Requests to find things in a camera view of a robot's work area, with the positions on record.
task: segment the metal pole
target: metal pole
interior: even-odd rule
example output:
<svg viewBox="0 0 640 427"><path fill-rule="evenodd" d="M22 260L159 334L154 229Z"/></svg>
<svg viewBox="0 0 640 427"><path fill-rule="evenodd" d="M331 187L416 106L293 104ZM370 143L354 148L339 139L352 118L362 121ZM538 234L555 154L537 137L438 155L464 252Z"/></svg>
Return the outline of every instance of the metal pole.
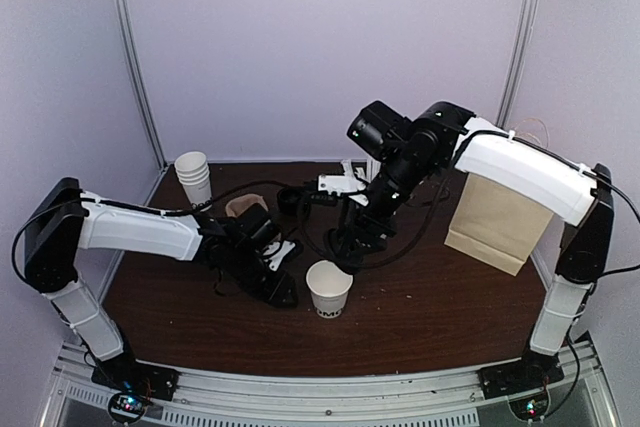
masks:
<svg viewBox="0 0 640 427"><path fill-rule="evenodd" d="M498 118L496 120L496 125L501 128L505 127L505 124L509 119L509 114L513 107L513 101L518 90L518 84L522 77L526 48L529 44L537 7L538 0L522 0L522 9L520 11L520 21L518 23L516 42L513 47L507 82L504 87L502 101L500 102L500 111L498 112Z"/></svg>
<svg viewBox="0 0 640 427"><path fill-rule="evenodd" d="M149 99L144 87L144 82L142 81L140 61L138 60L138 54L133 42L133 31L131 29L127 0L114 1L116 4L116 11L118 12L118 19L120 21L120 33L122 35L127 67L131 83L133 85L136 102L138 104L138 109L140 110L147 138L153 150L153 155L155 156L156 163L158 164L158 170L162 171L167 166L167 160L164 156L164 152L162 151L162 145L160 145L158 131L153 120L153 115L151 114L151 108L149 107Z"/></svg>

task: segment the metal frame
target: metal frame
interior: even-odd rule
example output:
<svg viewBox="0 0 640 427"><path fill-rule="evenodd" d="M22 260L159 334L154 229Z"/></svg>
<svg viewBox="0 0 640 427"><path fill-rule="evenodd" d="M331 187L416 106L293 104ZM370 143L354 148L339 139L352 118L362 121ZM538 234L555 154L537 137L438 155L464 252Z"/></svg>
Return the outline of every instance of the metal frame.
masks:
<svg viewBox="0 0 640 427"><path fill-rule="evenodd" d="M120 21L120 33L122 35L127 67L129 76L131 78L133 91L136 97L136 102L138 104L138 110L140 111L144 130L147 134L147 139L151 144L153 155L158 165L158 170L162 170L167 166L167 160L164 156L162 145L160 144L158 130L156 129L153 115L151 114L147 91L142 80L140 61L138 59L136 47L133 42L133 30L131 28L131 19L129 17L129 7L127 5L127 0L114 1L116 4L116 10L118 12L118 20Z"/></svg>
<svg viewBox="0 0 640 427"><path fill-rule="evenodd" d="M589 341L576 345L581 378L600 427L620 425L606 378ZM91 383L85 349L65 344L54 368L49 395L38 425L56 427L66 399L102 408L110 389ZM560 352L567 374L554 388L573 382L575 360L568 348ZM176 368L181 376L172 402L156 401L147 419L161 425L251 425L272 427L411 426L440 424L440 418L465 419L478 425L478 408L502 403L506 397L485 400L477 370L466 367L431 373L345 377L291 378L224 374Z"/></svg>
<svg viewBox="0 0 640 427"><path fill-rule="evenodd" d="M507 82L502 94L498 118L496 119L496 125L500 128L505 127L513 107L513 102L518 90L518 84L522 77L525 53L531 37L537 7L538 0L522 0L520 21L518 22L518 30L516 33L516 42L513 46L511 64L509 65L509 71L507 74Z"/></svg>

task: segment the paper cup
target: paper cup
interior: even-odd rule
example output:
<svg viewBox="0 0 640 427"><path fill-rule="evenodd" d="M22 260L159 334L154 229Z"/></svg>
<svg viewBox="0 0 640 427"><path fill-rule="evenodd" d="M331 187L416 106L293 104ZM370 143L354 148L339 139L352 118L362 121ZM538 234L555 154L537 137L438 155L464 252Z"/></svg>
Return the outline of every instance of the paper cup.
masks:
<svg viewBox="0 0 640 427"><path fill-rule="evenodd" d="M191 207L197 209L201 207L205 202L211 200L211 182L209 181L209 174L207 173L206 177L196 183L186 183L180 181L182 184L182 188L184 189L185 194L187 194L187 198L191 203Z"/></svg>
<svg viewBox="0 0 640 427"><path fill-rule="evenodd" d="M207 166L207 156L202 152L187 152L176 159L174 166L178 174L195 174Z"/></svg>
<svg viewBox="0 0 640 427"><path fill-rule="evenodd" d="M353 276L342 272L336 264L321 260L307 271L307 285L316 313L325 319L335 319L344 310Z"/></svg>

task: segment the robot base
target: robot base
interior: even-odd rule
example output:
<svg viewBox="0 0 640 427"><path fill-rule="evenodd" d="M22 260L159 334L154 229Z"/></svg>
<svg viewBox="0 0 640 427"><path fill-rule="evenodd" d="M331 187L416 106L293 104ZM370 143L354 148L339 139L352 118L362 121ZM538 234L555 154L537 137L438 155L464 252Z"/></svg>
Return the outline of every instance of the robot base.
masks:
<svg viewBox="0 0 640 427"><path fill-rule="evenodd" d="M180 375L176 370L140 363L136 363L135 369L138 378L145 379L145 381L146 379L149 379L149 385L151 386L151 398L168 401L173 400L173 394L178 386L178 377ZM113 388L113 382L111 379L108 379L104 375L104 372L97 367L93 369L91 381L94 384ZM138 392L138 389L133 390L138 395L143 395L145 393Z"/></svg>
<svg viewBox="0 0 640 427"><path fill-rule="evenodd" d="M559 365L554 365L542 374L541 371L531 372L531 366L522 360L485 367L480 369L478 376L485 399L539 389L544 385L545 377L548 384L564 379Z"/></svg>

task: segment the small brown object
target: small brown object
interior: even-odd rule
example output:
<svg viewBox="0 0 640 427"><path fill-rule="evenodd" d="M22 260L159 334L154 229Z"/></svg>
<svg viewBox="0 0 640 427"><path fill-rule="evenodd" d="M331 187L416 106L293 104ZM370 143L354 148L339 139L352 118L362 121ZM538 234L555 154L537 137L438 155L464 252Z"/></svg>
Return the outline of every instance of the small brown object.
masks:
<svg viewBox="0 0 640 427"><path fill-rule="evenodd" d="M227 214L228 217L240 217L253 204L260 204L264 210L269 210L267 203L264 201L264 197L258 194L245 194L227 202L227 205L224 206L224 213ZM274 240L279 241L280 234L278 234Z"/></svg>

